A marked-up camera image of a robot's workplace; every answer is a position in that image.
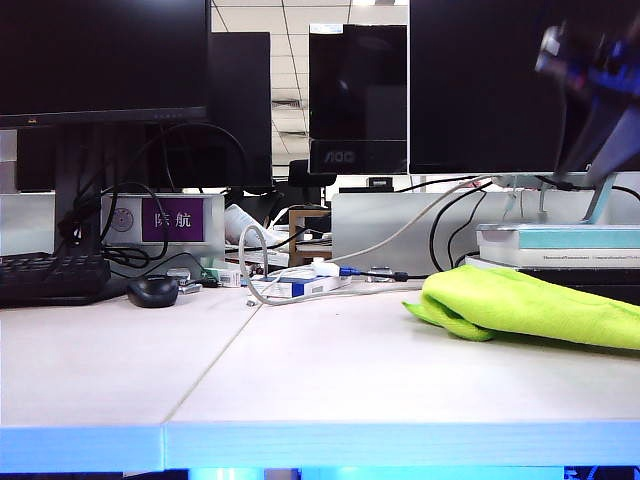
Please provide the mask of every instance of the aoc logo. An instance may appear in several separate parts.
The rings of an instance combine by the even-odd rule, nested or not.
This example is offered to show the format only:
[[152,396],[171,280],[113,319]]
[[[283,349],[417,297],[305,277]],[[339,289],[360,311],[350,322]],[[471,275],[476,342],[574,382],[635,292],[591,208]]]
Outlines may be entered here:
[[356,152],[351,150],[331,150],[324,156],[324,163],[356,163]]

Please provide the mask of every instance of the desk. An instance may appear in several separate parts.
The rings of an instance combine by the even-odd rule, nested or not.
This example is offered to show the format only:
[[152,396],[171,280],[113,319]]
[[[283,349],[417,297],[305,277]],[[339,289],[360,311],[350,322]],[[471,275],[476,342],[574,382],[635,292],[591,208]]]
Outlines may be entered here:
[[163,424],[257,312],[245,299],[0,312],[0,471],[163,469]]
[[3,312],[0,469],[640,463],[640,355],[458,340],[404,311],[416,292],[259,310],[219,292],[85,323]]

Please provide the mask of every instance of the ceiling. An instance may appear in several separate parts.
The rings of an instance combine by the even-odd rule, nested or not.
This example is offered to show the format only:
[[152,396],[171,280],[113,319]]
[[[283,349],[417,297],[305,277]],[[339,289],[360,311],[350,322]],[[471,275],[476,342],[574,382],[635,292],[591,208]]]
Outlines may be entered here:
[[271,33],[274,174],[309,155],[309,24],[406,24],[407,0],[213,0],[213,30]]

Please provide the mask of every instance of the computer monitor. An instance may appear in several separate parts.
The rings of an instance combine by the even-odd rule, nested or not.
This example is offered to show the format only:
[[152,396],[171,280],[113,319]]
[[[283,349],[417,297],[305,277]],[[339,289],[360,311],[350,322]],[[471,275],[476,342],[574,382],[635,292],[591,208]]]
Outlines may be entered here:
[[202,117],[206,0],[3,0],[0,127]]
[[204,118],[209,2],[4,0],[1,9],[0,128],[56,127],[56,249],[94,253],[91,202],[105,165],[135,145],[114,125]]
[[[186,128],[150,149],[152,186],[169,187],[167,171],[176,188],[272,186],[270,50],[268,33],[209,35],[206,121],[238,140],[246,164],[229,138],[206,128]],[[159,132],[159,126],[149,126],[148,138]]]
[[310,172],[407,173],[406,26],[312,26],[309,108]]
[[622,35],[640,3],[420,0],[409,8],[410,172],[509,173],[553,172],[586,121],[588,105],[568,97],[565,122],[564,87],[535,71],[545,30],[567,22]]

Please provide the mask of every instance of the ceiling tile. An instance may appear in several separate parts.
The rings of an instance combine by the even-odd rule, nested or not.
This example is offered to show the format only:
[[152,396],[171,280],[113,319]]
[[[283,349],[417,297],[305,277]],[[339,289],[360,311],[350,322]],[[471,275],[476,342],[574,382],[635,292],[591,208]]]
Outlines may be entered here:
[[291,55],[291,46],[287,35],[271,35],[271,56]]
[[309,140],[307,138],[285,136],[282,140],[289,153],[309,154]]
[[277,109],[273,109],[271,110],[271,118],[275,119],[283,119],[283,118],[294,118],[294,119],[300,119],[303,118],[304,115],[302,113],[302,110],[300,110],[299,108],[277,108]]
[[293,57],[271,57],[271,73],[296,73]]
[[219,7],[230,32],[286,34],[282,7]]
[[311,23],[347,23],[349,7],[286,7],[285,14],[289,33],[301,34]]
[[291,41],[291,48],[293,49],[293,55],[308,56],[309,55],[309,35],[289,35]]
[[271,138],[271,151],[272,153],[289,153],[284,145],[284,142],[280,136]]
[[300,89],[308,89],[309,88],[309,74],[303,73],[298,74],[298,86]]
[[406,6],[358,6],[351,8],[349,23],[368,25],[406,25],[409,8]]
[[298,81],[293,74],[272,73],[271,88],[298,88]]
[[278,7],[280,0],[213,0],[219,7]]
[[284,0],[285,7],[348,7],[350,3],[351,0]]
[[304,118],[274,118],[279,132],[303,132],[305,131]]
[[215,8],[211,9],[211,31],[212,32],[226,32],[227,27],[222,21],[222,17]]
[[309,73],[309,57],[294,57],[296,73]]
[[300,100],[300,90],[297,88],[274,88],[271,90],[271,100]]

